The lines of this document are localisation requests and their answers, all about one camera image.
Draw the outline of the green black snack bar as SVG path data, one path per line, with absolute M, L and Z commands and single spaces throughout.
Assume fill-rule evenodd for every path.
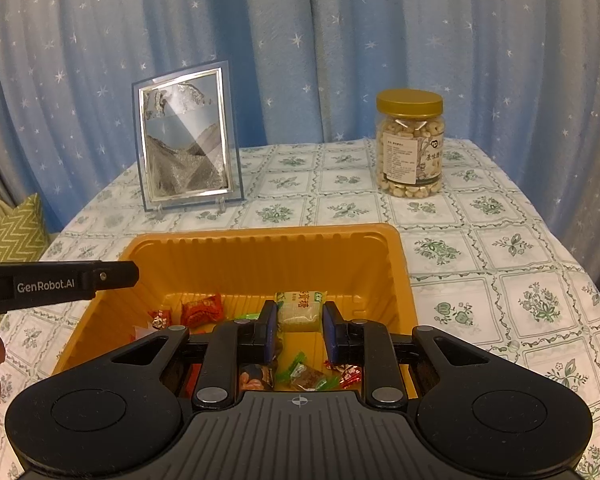
M 278 367 L 278 357 L 283 351 L 282 338 L 274 339 L 272 360 L 266 364 L 248 364 L 239 370 L 239 391 L 273 391 L 275 389 L 275 374 Z

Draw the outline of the red gold snack packet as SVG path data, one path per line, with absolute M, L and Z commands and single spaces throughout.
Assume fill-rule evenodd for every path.
M 181 302 L 181 324 L 189 330 L 222 322 L 224 318 L 222 297 L 219 294 Z

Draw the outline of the green brown candy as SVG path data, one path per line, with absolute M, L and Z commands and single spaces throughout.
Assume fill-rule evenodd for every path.
M 309 366 L 306 355 L 298 353 L 286 370 L 275 376 L 276 385 L 296 391 L 330 391 L 339 387 L 339 375 L 327 375 Z

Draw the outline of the yellow green candy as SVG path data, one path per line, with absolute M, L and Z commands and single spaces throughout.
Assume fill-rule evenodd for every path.
M 284 333 L 317 332 L 322 325 L 322 311 L 326 292 L 302 290 L 302 292 L 276 292 L 278 328 Z

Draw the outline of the red square snack packet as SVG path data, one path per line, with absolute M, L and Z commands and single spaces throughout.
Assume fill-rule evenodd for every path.
M 178 392 L 180 398 L 190 399 L 193 396 L 200 370 L 201 365 L 199 363 L 194 363 L 188 368 L 183 379 L 183 385 Z

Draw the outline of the clear packet dark snack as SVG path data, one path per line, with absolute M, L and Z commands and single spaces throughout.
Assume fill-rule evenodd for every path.
M 144 337 L 147 337 L 153 333 L 155 333 L 157 331 L 157 329 L 154 326 L 151 325 L 147 325 L 147 326 L 134 326 L 133 330 L 132 330 L 132 336 L 131 336 L 131 340 L 132 341 L 137 341 L 140 340 Z

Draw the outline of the green zigzag cushion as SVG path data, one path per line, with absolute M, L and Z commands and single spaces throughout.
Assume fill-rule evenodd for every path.
M 38 261 L 49 247 L 50 233 L 38 194 L 15 208 L 0 200 L 0 263 Z

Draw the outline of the small red candy in tray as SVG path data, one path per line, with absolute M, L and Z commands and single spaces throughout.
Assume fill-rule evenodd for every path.
M 158 309 L 148 312 L 150 317 L 149 326 L 154 330 L 164 330 L 173 325 L 173 314 L 171 309 Z

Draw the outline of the orange plastic tray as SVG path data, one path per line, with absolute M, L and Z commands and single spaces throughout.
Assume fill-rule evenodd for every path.
M 344 318 L 411 333 L 417 314 L 401 237 L 385 223 L 150 233 L 121 255 L 140 279 L 93 299 L 55 366 L 70 370 L 132 342 L 150 312 L 218 294 L 226 318 L 256 313 L 276 292 L 319 290 Z

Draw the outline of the green floral tablecloth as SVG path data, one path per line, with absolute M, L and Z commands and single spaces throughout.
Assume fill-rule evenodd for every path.
M 594 429 L 579 471 L 600 479 L 600 292 L 475 144 L 446 141 L 442 160 L 438 194 L 399 200 L 378 191 L 372 140 L 246 148 L 242 203 L 160 217 L 144 211 L 132 168 L 69 222 L 46 258 L 117 258 L 145 232 L 390 223 L 402 238 L 422 322 L 582 396 Z

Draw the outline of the nut jar with gold lid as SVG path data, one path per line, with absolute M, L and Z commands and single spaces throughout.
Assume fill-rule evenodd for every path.
M 376 98 L 376 176 L 381 191 L 425 198 L 442 185 L 445 134 L 443 99 L 437 93 L 386 89 Z

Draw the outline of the blue star curtain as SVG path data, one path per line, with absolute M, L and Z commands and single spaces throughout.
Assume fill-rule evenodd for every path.
M 227 61 L 241 146 L 432 90 L 600 286 L 600 0 L 0 0 L 0 197 L 53 230 L 135 162 L 132 84 Z

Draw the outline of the silver sand art frame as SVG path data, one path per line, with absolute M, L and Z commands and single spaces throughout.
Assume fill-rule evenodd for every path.
M 147 211 L 244 198 L 230 64 L 199 64 L 134 82 L 132 98 Z

